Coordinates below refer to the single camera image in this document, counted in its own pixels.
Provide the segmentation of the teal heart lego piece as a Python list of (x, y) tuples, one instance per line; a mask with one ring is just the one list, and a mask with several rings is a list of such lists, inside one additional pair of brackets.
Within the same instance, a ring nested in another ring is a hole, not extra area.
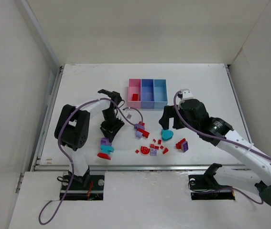
[(172, 137), (173, 137), (173, 131), (162, 129), (161, 130), (161, 136), (162, 136), (162, 140), (163, 141), (168, 141), (168, 140), (172, 139)]

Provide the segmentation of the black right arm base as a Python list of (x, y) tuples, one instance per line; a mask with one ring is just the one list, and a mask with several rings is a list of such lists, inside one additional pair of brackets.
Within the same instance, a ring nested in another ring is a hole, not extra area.
[(215, 179), (220, 168), (221, 164), (213, 163), (203, 173), (188, 173), (191, 200), (235, 200), (232, 187), (220, 185)]

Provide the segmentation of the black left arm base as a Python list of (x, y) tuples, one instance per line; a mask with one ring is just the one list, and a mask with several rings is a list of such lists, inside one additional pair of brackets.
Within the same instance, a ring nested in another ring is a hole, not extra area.
[(73, 180), (64, 200), (103, 200), (104, 178), (104, 175), (90, 175), (84, 184)]

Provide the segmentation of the red curved lego slab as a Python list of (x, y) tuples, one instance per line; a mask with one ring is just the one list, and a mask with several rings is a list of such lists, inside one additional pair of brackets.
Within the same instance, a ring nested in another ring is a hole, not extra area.
[(107, 154), (107, 153), (98, 153), (97, 156), (102, 158), (102, 159), (111, 160), (110, 155)]

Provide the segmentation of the light purple lego piece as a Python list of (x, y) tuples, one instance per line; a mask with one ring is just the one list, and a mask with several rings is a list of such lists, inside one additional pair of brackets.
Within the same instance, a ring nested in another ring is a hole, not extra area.
[(142, 138), (142, 132), (137, 131), (136, 134), (135, 134), (135, 136), (136, 136), (137, 138)]

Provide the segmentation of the three-compartment colour sorting tray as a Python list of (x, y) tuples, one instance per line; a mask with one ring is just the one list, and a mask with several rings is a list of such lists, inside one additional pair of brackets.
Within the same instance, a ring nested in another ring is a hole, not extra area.
[[(138, 101), (132, 101), (132, 94), (138, 94)], [(129, 79), (128, 107), (137, 109), (163, 109), (168, 104), (165, 79)]]

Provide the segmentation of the red lego in pink bin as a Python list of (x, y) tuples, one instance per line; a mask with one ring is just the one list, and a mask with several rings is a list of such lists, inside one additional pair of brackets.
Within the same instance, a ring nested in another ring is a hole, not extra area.
[(132, 94), (132, 101), (138, 101), (139, 95), (138, 94)]

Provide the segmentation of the lilac square lego plate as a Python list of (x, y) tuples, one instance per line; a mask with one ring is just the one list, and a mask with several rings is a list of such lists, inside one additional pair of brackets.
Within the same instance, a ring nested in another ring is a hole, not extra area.
[(157, 151), (158, 151), (157, 149), (151, 149), (150, 150), (150, 155), (151, 156), (157, 156)]

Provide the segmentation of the red round horseshoe lego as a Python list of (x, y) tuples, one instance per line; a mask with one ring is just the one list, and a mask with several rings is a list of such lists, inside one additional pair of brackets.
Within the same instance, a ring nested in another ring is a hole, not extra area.
[(141, 149), (140, 149), (140, 152), (143, 154), (143, 155), (148, 155), (150, 153), (150, 149), (146, 146), (142, 146)]

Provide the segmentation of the red lego brick lower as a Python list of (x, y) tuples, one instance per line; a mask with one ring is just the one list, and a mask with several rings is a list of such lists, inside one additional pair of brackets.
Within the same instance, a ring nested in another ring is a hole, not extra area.
[(148, 138), (149, 135), (150, 135), (149, 132), (147, 132), (146, 130), (141, 129), (141, 128), (139, 128), (137, 131), (140, 132), (140, 133), (142, 133), (142, 136), (145, 137), (145, 138)]

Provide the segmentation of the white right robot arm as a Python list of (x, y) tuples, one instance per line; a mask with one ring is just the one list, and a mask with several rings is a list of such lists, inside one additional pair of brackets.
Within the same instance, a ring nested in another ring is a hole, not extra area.
[(204, 104), (197, 99), (183, 99), (179, 104), (166, 105), (159, 120), (163, 130), (188, 128), (205, 142), (232, 155), (250, 169), (237, 171), (222, 164), (212, 163), (200, 175), (189, 176), (189, 188), (207, 197), (223, 190), (243, 189), (260, 197), (259, 204), (271, 206), (271, 157), (244, 139), (229, 123), (211, 117)]

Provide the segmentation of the purple square lego brick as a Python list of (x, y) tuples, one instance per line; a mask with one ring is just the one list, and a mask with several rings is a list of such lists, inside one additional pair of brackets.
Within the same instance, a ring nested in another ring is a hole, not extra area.
[(189, 149), (188, 142), (187, 141), (182, 142), (181, 143), (181, 151), (183, 153), (185, 153), (186, 151), (188, 151), (188, 149)]

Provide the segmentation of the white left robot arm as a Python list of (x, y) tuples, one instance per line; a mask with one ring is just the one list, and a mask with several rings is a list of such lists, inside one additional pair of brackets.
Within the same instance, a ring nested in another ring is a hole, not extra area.
[(83, 182), (89, 175), (85, 153), (78, 153), (77, 150), (82, 148), (88, 139), (90, 119), (99, 113), (103, 114), (104, 121), (100, 129), (104, 137), (112, 142), (124, 126), (124, 122), (115, 113), (121, 101), (120, 93), (101, 89), (91, 101), (76, 106), (63, 106), (54, 136), (70, 161), (69, 175), (73, 176), (74, 180)]

